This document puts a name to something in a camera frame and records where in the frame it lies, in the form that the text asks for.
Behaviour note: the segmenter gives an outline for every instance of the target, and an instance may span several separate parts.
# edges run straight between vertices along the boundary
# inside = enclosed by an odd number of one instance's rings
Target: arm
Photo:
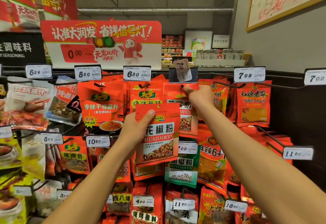
[[[194,91],[191,104],[218,141],[236,175],[273,224],[326,223],[326,194],[282,157],[243,133],[212,104],[209,86]]]
[[[104,205],[124,162],[134,154],[155,111],[149,111],[137,123],[135,113],[125,118],[118,140],[80,185],[64,200],[43,224],[97,224]]]

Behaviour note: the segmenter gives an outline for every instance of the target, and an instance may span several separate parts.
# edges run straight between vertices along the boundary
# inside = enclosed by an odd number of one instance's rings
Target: right arm
[[[272,224],[325,224],[326,194],[294,166],[235,126],[213,105],[209,86],[188,86],[200,113],[247,192]]]

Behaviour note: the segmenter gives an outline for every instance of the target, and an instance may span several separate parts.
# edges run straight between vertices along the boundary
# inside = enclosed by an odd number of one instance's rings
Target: red and white sign
[[[161,69],[158,21],[42,21],[41,30],[53,68],[101,64],[102,69]]]
[[[39,26],[39,12],[35,0],[0,0],[0,30],[15,25]]]

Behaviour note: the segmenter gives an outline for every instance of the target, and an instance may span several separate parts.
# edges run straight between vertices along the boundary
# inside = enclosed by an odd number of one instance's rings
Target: gray wall
[[[250,0],[238,0],[232,48],[251,53],[268,70],[303,73],[326,67],[326,3],[246,32]]]

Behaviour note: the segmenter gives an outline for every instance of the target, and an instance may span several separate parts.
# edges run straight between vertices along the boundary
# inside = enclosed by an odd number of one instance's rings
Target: white sign
[[[185,82],[192,79],[191,70],[188,59],[176,60],[173,62],[177,71],[177,77],[179,82]]]
[[[226,199],[224,204],[224,210],[234,211],[234,212],[246,212],[248,204],[246,202],[238,202],[231,199]]]
[[[288,160],[312,160],[314,149],[311,147],[285,147],[283,158]]]
[[[59,200],[66,199],[70,194],[72,193],[72,190],[57,190],[57,198]]]
[[[102,70],[100,65],[75,66],[75,79],[77,81],[100,80]]]
[[[194,210],[195,209],[195,200],[194,199],[184,199],[184,198],[174,198],[173,199],[173,209]]]
[[[28,79],[52,79],[51,65],[26,65],[25,72]]]
[[[234,69],[234,82],[262,82],[265,81],[265,67],[245,67]]]
[[[0,138],[12,137],[11,125],[0,127]]]
[[[228,48],[230,42],[230,35],[214,35],[212,48]]]
[[[154,207],[153,196],[133,196],[132,205],[138,207]]]
[[[326,85],[326,69],[311,69],[304,74],[304,85]]]
[[[106,203],[113,203],[113,195],[112,194],[110,194],[108,196],[108,200],[106,201]]]
[[[151,67],[123,67],[123,79],[135,81],[150,81]]]
[[[99,135],[88,135],[86,136],[86,145],[91,148],[95,147],[109,147],[110,138],[109,136]]]
[[[30,197],[31,195],[33,195],[31,186],[14,185],[13,189],[14,189],[15,195],[20,195],[20,196],[25,196],[25,197]]]
[[[40,136],[43,144],[63,144],[61,133],[41,133]]]
[[[179,153],[196,154],[198,151],[198,144],[196,142],[179,141]]]

